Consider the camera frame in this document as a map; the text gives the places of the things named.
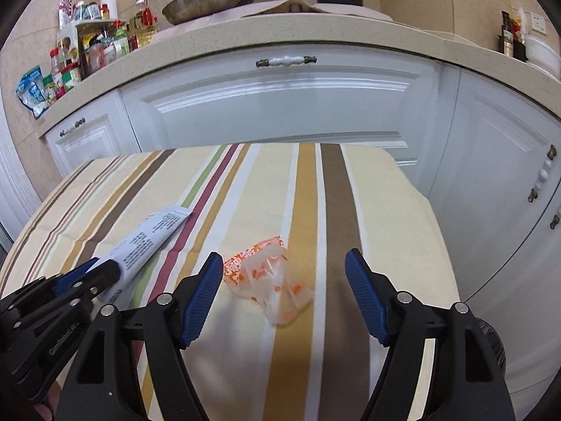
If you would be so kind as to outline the person left hand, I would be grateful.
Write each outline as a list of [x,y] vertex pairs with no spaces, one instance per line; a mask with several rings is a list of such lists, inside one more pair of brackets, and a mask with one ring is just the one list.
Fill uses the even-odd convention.
[[61,386],[57,381],[54,381],[47,395],[42,399],[42,401],[34,405],[35,410],[39,415],[46,421],[53,421],[55,413],[58,408],[59,400],[61,395]]

